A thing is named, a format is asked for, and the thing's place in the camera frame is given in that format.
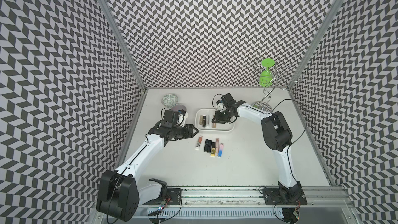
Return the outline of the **pink blue gradient lipstick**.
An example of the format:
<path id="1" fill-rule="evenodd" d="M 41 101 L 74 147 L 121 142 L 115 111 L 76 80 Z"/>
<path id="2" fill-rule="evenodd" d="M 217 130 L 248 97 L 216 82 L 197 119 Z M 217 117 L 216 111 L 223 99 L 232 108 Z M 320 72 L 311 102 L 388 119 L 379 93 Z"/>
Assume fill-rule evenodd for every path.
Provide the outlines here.
<path id="1" fill-rule="evenodd" d="M 224 143 L 221 143 L 221 144 L 219 145 L 219 149 L 218 149 L 218 153 L 217 153 L 218 157 L 221 157 L 221 156 L 222 156 L 223 149 L 224 149 Z"/>

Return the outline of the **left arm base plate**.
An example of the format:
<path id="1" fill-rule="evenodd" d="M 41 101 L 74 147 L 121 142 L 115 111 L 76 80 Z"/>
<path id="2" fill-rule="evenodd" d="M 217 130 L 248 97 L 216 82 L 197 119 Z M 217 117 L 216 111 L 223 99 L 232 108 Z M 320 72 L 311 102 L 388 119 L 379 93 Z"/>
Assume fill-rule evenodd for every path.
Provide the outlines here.
<path id="1" fill-rule="evenodd" d="M 182 189 L 181 188 L 167 188 L 161 191 L 160 196 L 156 199 L 148 200 L 143 205 L 181 205 Z"/>

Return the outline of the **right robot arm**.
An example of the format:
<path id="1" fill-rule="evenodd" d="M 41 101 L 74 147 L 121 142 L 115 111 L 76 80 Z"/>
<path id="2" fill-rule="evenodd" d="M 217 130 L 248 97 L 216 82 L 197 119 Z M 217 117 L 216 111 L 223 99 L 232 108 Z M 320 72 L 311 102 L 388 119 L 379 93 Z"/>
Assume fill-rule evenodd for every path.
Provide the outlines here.
<path id="1" fill-rule="evenodd" d="M 292 131 L 281 112 L 265 112 L 244 101 L 226 106 L 225 110 L 217 110 L 211 122 L 225 124 L 232 123 L 237 118 L 246 118 L 262 128 L 266 146 L 273 151 L 279 172 L 279 193 L 281 202 L 295 203 L 303 195 L 303 188 L 296 179 L 291 158 Z"/>

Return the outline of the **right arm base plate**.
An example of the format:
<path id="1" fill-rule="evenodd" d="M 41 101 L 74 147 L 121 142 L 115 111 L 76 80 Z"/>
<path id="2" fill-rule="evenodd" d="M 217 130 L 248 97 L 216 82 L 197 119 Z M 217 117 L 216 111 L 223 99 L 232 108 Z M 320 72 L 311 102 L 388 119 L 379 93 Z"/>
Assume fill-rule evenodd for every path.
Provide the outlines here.
<path id="1" fill-rule="evenodd" d="M 265 205 L 308 205 L 307 198 L 301 188 L 262 188 L 260 192 L 263 195 Z"/>

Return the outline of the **clear coral lipstick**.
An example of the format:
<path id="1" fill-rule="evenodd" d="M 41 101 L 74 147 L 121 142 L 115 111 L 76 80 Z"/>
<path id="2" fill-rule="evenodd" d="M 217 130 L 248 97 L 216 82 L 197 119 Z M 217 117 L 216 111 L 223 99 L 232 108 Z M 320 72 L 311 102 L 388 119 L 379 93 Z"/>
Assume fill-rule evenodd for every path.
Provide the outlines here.
<path id="1" fill-rule="evenodd" d="M 201 146 L 201 144 L 202 144 L 202 140 L 203 140 L 203 137 L 202 137 L 202 136 L 199 136 L 198 141 L 197 141 L 197 144 L 196 144 L 196 146 L 195 146 L 195 150 L 199 150 L 199 149 L 200 149 L 200 146 Z"/>

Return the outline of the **black lipstick gold band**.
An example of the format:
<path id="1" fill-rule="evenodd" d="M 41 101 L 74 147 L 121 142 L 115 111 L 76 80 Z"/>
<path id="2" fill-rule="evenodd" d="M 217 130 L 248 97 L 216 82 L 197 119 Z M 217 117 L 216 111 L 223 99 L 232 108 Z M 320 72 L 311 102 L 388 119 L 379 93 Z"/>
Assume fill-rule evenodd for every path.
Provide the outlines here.
<path id="1" fill-rule="evenodd" d="M 204 115 L 202 119 L 202 127 L 205 128 L 207 125 L 207 117 Z"/>

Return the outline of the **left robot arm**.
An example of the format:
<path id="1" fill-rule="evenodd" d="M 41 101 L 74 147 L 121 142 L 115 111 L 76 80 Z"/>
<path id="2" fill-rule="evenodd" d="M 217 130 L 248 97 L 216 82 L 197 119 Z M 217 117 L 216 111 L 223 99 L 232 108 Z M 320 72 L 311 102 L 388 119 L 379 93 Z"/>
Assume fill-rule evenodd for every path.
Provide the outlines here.
<path id="1" fill-rule="evenodd" d="M 192 124 L 177 126 L 159 121 L 145 135 L 141 147 L 114 171 L 106 171 L 99 182 L 96 210 L 127 222 L 137 208 L 150 201 L 165 199 L 167 183 L 155 178 L 139 189 L 138 183 L 148 163 L 169 141 L 195 137 L 199 130 Z"/>

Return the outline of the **pink lip gloss tube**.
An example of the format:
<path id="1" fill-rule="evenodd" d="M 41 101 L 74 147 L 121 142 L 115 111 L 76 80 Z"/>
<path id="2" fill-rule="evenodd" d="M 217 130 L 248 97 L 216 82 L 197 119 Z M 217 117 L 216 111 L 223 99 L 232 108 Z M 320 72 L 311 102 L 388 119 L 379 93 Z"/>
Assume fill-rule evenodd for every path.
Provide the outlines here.
<path id="1" fill-rule="evenodd" d="M 218 155 L 219 152 L 219 138 L 216 138 L 216 149 L 215 149 L 215 154 Z"/>

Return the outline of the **black and gold square lipstick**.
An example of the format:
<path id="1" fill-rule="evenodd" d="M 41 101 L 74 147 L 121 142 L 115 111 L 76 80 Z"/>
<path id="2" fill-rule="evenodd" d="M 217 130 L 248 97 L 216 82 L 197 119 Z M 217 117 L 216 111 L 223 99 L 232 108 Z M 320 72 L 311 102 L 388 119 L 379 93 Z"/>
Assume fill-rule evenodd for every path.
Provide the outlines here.
<path id="1" fill-rule="evenodd" d="M 211 144 L 211 150 L 210 150 L 210 156 L 211 157 L 215 157 L 215 153 L 216 153 L 216 143 L 212 142 Z"/>

